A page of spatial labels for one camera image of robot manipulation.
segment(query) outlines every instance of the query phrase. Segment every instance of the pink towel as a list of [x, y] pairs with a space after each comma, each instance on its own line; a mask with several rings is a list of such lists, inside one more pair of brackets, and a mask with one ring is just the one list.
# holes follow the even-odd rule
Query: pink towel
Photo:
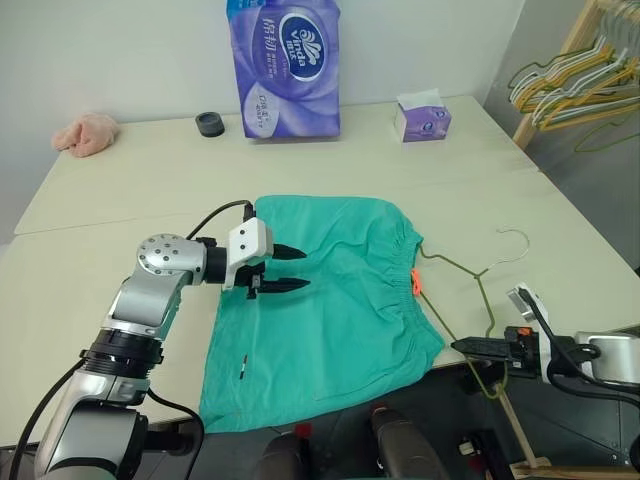
[[87, 113], [74, 120], [51, 139], [56, 150], [69, 149], [74, 157], [88, 157], [113, 143], [118, 124], [108, 115]]

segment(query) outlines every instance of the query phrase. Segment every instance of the tissue package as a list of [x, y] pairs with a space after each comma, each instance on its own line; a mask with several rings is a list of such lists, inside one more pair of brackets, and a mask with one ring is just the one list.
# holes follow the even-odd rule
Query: tissue package
[[228, 0], [247, 137], [340, 134], [339, 16], [333, 0]]

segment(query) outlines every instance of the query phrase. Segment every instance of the teal shorts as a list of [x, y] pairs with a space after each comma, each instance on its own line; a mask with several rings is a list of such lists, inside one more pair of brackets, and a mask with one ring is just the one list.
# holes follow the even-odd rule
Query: teal shorts
[[265, 278], [311, 284], [284, 294], [223, 292], [200, 414], [207, 432], [297, 422], [418, 381], [443, 341], [412, 295], [422, 237], [372, 198], [269, 196], [256, 211], [274, 242], [307, 258], [267, 260]]

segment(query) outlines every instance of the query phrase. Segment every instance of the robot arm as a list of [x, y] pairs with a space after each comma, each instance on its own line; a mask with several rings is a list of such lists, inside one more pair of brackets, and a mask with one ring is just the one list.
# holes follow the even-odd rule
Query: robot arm
[[147, 376], [162, 362], [162, 342], [183, 287], [203, 282], [222, 284], [225, 290], [247, 287], [251, 299], [309, 283], [295, 278], [268, 281], [264, 262], [248, 265], [265, 256], [292, 260], [306, 255], [274, 244], [261, 220], [245, 220], [230, 232], [227, 248], [218, 247], [215, 239], [171, 234], [142, 242], [133, 274], [120, 287], [96, 340], [81, 353], [84, 363], [73, 373], [40, 442], [37, 479], [133, 477], [148, 422], [129, 407], [143, 402], [150, 386]]

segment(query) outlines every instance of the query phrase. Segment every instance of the white wall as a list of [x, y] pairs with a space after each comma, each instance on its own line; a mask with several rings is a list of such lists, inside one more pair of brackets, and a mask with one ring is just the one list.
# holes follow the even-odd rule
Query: white wall
[[[556, 55], [584, 4], [584, 0], [527, 0], [525, 3], [485, 103], [487, 111], [508, 134], [515, 132], [522, 118], [506, 100], [509, 79], [521, 66], [534, 60], [545, 63]], [[640, 139], [636, 137], [597, 153], [575, 153], [574, 148], [585, 133], [601, 123], [604, 122], [537, 133], [527, 154], [629, 265], [637, 268], [640, 265]], [[639, 129], [640, 115], [636, 115], [623, 127], [603, 131], [589, 145], [604, 145]]]
[[[522, 4], [339, 1], [342, 102], [425, 87], [484, 101]], [[0, 242], [56, 158], [51, 134], [76, 115], [238, 111], [224, 0], [0, 1], [0, 45]]]

